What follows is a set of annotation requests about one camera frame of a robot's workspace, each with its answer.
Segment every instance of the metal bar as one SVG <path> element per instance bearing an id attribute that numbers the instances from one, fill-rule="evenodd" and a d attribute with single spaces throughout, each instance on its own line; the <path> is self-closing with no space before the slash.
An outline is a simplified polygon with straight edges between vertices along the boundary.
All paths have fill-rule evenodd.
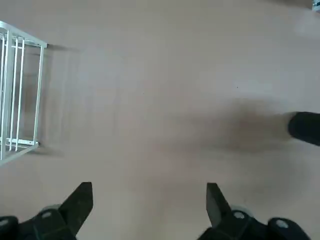
<path id="1" fill-rule="evenodd" d="M 12 139 L 12 143 L 16 143 L 18 142 L 19 144 L 22 144 L 22 145 L 29 145 L 29 146 L 33 146 L 34 145 L 34 141 L 33 140 L 24 140 L 24 139 L 17 139 L 16 138 L 13 138 Z"/>
<path id="2" fill-rule="evenodd" d="M 1 154 L 0 160 L 5 159 L 6 156 L 6 144 L 4 140 L 7 139 L 7 127 L 8 127 L 8 111 L 11 98 L 11 84 L 12 84 L 12 74 L 13 74 L 13 50 L 8 47 L 12 43 L 12 32 L 8 30 L 7 34 L 7 46 L 5 54 L 5 74 L 4 74 L 4 89 L 3 89 L 3 107 L 2 107 L 2 118 L 1 118 Z"/>
<path id="3" fill-rule="evenodd" d="M 3 164 L 6 164 L 8 162 L 10 162 L 11 160 L 13 159 L 16 159 L 18 157 L 21 157 L 22 155 L 32 151 L 32 150 L 35 150 L 39 145 L 38 144 L 35 144 L 35 145 L 32 145 L 22 151 L 19 151 L 19 152 L 16 152 L 16 153 L 13 153 L 12 155 L 8 156 L 6 159 L 0 161 L 0 167 L 3 165 Z"/>
<path id="4" fill-rule="evenodd" d="M 19 141 L 19 130 L 20 130 L 20 112 L 21 112 L 22 80 L 24 75 L 24 60 L 25 60 L 25 40 L 22 41 L 22 54 L 21 54 L 21 66 L 20 66 L 18 119 L 16 124 L 16 139 L 18 139 L 18 141 Z M 18 141 L 15 143 L 15 151 L 18 151 Z"/>
<path id="5" fill-rule="evenodd" d="M 15 53 L 14 53 L 14 70 L 13 70 L 13 87 L 12 87 L 12 102 L 11 102 L 11 124 L 10 124 L 10 147 L 9 147 L 9 151 L 12 150 L 12 135 L 14 134 L 17 59 L 18 59 L 18 41 L 16 40 L 15 41 Z"/>
<path id="6" fill-rule="evenodd" d="M 37 142 L 38 135 L 38 120 L 39 120 L 39 106 L 40 106 L 40 95 L 41 95 L 41 84 L 42 84 L 42 71 L 44 66 L 44 47 L 41 47 L 40 52 L 40 63 L 39 63 L 39 76 L 38 76 L 38 90 L 36 92 L 36 105 L 35 105 L 35 118 L 34 118 L 34 132 L 33 132 L 33 144 Z"/>
<path id="7" fill-rule="evenodd" d="M 42 41 L 42 40 L 40 40 L 40 39 L 38 39 L 38 38 L 36 38 L 34 36 L 31 36 L 28 33 L 24 32 L 24 31 L 21 31 L 20 29 L 7 24 L 6 22 L 0 21 L 0 28 L 7 29 L 9 32 L 15 33 L 18 36 L 26 38 L 26 39 L 34 42 L 35 44 L 41 45 L 44 48 L 47 47 L 47 43 L 46 42 L 44 42 L 44 41 Z"/>
<path id="8" fill-rule="evenodd" d="M 4 62 L 5 62 L 5 36 L 2 36 L 2 50 L 1 50 L 1 74 L 0 74 L 0 116 L 2 109 L 2 88 L 4 86 Z"/>

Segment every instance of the floor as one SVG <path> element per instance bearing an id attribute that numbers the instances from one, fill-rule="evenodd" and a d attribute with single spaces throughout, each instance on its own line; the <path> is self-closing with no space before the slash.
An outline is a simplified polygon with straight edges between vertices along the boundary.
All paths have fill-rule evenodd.
<path id="1" fill-rule="evenodd" d="M 319 238 L 320 15 L 281 0 L 0 0 L 45 52 L 37 154 L 0 169 L 0 215 L 32 217 L 92 181 L 79 239 L 197 239 L 206 183 Z"/>

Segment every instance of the wire shelf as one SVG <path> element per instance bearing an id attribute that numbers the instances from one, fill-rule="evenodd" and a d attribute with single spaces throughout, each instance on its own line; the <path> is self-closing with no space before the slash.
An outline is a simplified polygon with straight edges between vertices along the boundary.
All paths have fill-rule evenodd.
<path id="1" fill-rule="evenodd" d="M 37 136 L 45 48 L 47 43 L 44 41 L 0 21 L 0 165 L 39 146 Z M 26 76 L 26 69 L 29 71 L 32 67 L 35 69 L 31 77 Z M 32 104 L 26 96 L 32 92 L 35 92 L 35 106 L 30 109 L 28 106 Z M 26 131 L 24 128 L 30 127 L 27 124 L 30 118 L 33 130 Z"/>

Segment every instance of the black object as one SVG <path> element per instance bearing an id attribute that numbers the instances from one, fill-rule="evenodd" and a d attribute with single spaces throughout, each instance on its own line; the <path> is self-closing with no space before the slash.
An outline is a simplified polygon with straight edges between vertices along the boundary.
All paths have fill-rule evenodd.
<path id="1" fill-rule="evenodd" d="M 15 216 L 0 217 L 0 240 L 76 240 L 92 208 L 92 184 L 83 182 L 58 209 L 43 210 L 23 223 Z"/>
<path id="2" fill-rule="evenodd" d="M 320 146 L 320 114 L 297 112 L 289 121 L 288 132 L 296 139 Z"/>
<path id="3" fill-rule="evenodd" d="M 207 184 L 206 210 L 212 227 L 199 240 L 310 240 L 289 219 L 272 218 L 264 225 L 243 211 L 231 210 L 216 183 Z"/>

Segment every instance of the white metal rack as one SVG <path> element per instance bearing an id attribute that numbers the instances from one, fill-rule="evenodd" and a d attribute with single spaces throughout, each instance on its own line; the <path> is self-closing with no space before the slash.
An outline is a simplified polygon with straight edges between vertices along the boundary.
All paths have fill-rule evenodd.
<path id="1" fill-rule="evenodd" d="M 25 137 L 21 134 L 22 97 L 24 66 L 26 65 L 26 48 L 38 48 L 39 64 L 36 69 L 36 89 L 33 135 Z M 39 146 L 38 121 L 41 95 L 42 73 L 44 65 L 44 49 L 47 43 L 33 37 L 5 22 L 0 21 L 0 165 L 7 163 Z"/>

